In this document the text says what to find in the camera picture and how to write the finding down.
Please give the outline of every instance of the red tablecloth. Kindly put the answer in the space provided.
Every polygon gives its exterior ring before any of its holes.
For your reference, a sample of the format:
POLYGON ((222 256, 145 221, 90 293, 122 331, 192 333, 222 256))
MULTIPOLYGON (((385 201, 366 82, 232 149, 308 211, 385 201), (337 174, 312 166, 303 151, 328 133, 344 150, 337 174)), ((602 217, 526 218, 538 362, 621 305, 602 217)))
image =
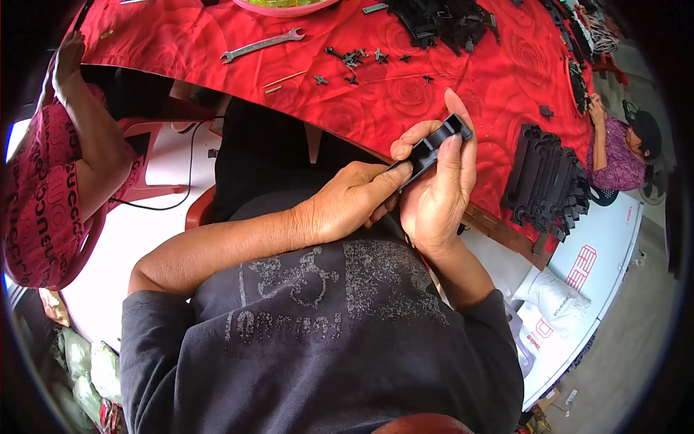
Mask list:
MULTIPOLYGON (((261 103, 386 155, 411 125, 447 115, 443 90, 449 86, 469 109, 479 137, 472 201, 508 221, 499 203, 521 125, 532 122, 558 134, 585 163, 591 123, 575 109, 564 73, 568 52, 547 10, 537 0, 520 8, 509 0, 478 1, 496 15, 502 44, 487 32, 474 53, 458 58, 442 44, 427 51, 411 47, 394 15, 362 12, 373 0, 343 0, 334 10, 291 19, 246 12, 231 1, 205 8, 198 0, 96 0, 82 26, 83 61, 154 72, 261 103), (224 51, 293 27, 306 33, 300 42, 261 49, 229 65, 219 60, 224 51), (359 85, 343 79, 349 71, 325 47, 340 53, 366 47, 370 56, 356 69, 359 85), (374 61, 378 47, 390 53, 389 63, 374 61), (398 61, 404 54, 412 56, 409 63, 398 61), (305 69, 278 91, 261 88, 305 69), (316 85, 314 74, 330 84, 316 85), (428 84, 422 78, 427 74, 434 78, 428 84), (550 106, 555 117, 540 116, 539 106, 550 106)), ((584 78, 592 89, 590 68, 584 78)), ((536 240, 530 225, 508 224, 536 240)))

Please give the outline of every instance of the wooden stick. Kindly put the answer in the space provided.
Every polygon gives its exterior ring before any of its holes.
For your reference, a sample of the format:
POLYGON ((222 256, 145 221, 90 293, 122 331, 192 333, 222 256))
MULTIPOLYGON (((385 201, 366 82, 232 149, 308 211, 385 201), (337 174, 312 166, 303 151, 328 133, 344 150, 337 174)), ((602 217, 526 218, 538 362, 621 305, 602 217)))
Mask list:
POLYGON ((297 72, 296 74, 292 74, 292 75, 290 75, 290 76, 288 76, 288 77, 280 78, 279 80, 273 81, 272 83, 270 83, 270 84, 268 84, 268 85, 265 85, 265 86, 263 86, 262 88, 264 89, 264 88, 266 88, 266 87, 270 87, 270 86, 272 86, 272 85, 276 85, 277 83, 279 83, 279 82, 281 82, 281 81, 288 80, 288 79, 290 79, 291 77, 296 77, 296 76, 298 76, 298 75, 304 74, 305 72, 308 72, 308 69, 306 69, 305 71, 302 71, 302 72, 297 72))

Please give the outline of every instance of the pink shirt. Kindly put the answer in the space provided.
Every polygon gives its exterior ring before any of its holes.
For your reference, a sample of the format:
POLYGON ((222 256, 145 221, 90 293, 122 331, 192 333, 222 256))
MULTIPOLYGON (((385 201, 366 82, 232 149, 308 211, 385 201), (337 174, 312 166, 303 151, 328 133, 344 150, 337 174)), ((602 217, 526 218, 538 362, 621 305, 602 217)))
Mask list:
MULTIPOLYGON (((89 85, 104 101, 102 91, 89 85)), ((142 158, 132 148, 133 167, 113 195, 121 199, 137 182, 142 158)), ((77 132, 57 99, 32 118, 3 178, 5 271, 20 285, 57 285, 82 248, 92 220, 82 220, 75 162, 82 158, 77 132)), ((117 204, 109 203, 111 211, 117 204)))
POLYGON ((646 164, 639 160, 624 142, 628 127, 628 124, 607 115, 605 122, 607 166, 596 172, 593 172, 593 146, 595 145, 595 130, 593 130, 586 161, 588 163, 586 173, 592 186, 601 190, 628 192, 643 184, 646 164))

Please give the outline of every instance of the wrench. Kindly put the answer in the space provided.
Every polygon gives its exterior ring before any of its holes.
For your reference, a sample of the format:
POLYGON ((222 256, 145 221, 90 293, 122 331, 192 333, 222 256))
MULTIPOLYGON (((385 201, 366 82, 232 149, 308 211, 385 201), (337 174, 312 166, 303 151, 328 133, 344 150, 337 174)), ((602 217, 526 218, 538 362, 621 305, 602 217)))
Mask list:
POLYGON ((270 47, 271 45, 280 44, 281 42, 286 41, 300 41, 306 36, 306 34, 304 33, 303 35, 299 35, 297 33, 299 30, 301 30, 301 27, 295 27, 284 35, 269 37, 267 39, 263 39, 262 41, 254 42, 250 45, 246 45, 245 47, 235 49, 234 51, 227 51, 221 55, 220 59, 225 59, 222 63, 229 63, 239 56, 261 48, 270 47))

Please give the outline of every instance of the dark gray t-shirt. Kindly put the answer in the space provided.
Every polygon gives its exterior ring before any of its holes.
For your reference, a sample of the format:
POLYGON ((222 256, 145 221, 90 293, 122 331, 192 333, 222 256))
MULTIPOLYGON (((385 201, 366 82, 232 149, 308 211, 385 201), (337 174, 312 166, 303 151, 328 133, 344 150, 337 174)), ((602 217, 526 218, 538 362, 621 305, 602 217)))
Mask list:
POLYGON ((512 433, 523 377, 502 295, 461 312, 404 244, 343 240, 123 303, 134 433, 371 432, 416 413, 512 433))

